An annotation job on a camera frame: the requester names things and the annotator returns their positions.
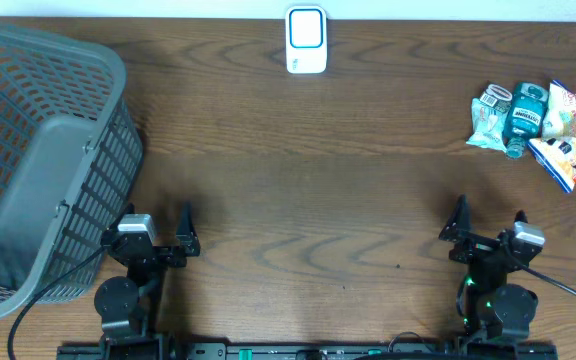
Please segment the blue mouthwash bottle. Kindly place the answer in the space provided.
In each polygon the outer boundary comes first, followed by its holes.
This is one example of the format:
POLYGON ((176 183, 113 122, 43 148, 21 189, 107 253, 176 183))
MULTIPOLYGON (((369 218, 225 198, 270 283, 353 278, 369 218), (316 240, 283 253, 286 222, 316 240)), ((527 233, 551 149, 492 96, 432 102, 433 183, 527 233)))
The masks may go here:
POLYGON ((534 83, 520 82, 514 88, 502 132, 508 158, 521 158, 528 141, 539 134, 547 111, 548 97, 549 92, 534 83))

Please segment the teal wet wipes pack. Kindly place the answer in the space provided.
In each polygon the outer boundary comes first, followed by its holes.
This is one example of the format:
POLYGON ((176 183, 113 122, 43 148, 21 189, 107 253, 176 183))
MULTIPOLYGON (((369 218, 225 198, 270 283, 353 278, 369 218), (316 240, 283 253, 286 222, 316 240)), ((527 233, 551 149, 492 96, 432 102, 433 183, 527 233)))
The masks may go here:
POLYGON ((467 145, 506 152, 503 129, 507 114, 486 105, 477 98, 472 99, 471 118, 473 134, 467 145))

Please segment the yellow snack bag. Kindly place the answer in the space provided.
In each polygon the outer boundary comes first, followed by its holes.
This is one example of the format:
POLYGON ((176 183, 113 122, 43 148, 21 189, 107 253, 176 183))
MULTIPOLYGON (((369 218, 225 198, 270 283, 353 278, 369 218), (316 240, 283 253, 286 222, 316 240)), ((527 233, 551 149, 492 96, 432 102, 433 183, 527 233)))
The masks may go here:
POLYGON ((528 148, 565 193, 576 185, 576 93, 558 80, 549 85, 548 109, 528 148))

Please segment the green round-label box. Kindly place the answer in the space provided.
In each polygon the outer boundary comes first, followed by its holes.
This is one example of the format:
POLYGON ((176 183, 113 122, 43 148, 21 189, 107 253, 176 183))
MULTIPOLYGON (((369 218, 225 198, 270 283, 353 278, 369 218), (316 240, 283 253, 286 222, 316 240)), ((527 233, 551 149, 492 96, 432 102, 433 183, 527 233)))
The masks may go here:
POLYGON ((486 106, 495 109, 500 113, 507 113, 512 104, 513 94, 504 87, 489 83, 479 100, 486 106))

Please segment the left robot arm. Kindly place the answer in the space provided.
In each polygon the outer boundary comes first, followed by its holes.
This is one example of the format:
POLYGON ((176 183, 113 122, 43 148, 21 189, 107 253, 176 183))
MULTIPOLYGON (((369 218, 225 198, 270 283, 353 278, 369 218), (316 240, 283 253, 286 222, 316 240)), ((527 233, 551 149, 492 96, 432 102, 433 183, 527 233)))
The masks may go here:
POLYGON ((154 220, 137 214, 132 204, 104 231, 101 248, 126 268, 124 276, 104 281, 94 297, 101 317, 103 359, 177 359, 172 334, 156 331, 156 319, 170 268, 184 268, 200 255, 191 205, 183 205, 174 245, 156 245, 154 220))

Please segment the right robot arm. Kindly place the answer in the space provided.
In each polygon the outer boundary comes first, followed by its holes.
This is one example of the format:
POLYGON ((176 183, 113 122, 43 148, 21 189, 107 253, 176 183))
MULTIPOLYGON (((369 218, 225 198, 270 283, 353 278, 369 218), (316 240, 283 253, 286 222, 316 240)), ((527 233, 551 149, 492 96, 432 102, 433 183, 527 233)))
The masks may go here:
POLYGON ((491 238, 474 232, 467 197, 455 208, 439 234, 453 249, 449 259, 467 266, 457 296, 469 341, 510 346, 528 338, 538 305, 537 295, 508 282, 508 275, 528 266, 543 250, 542 229, 516 213, 512 227, 491 238))

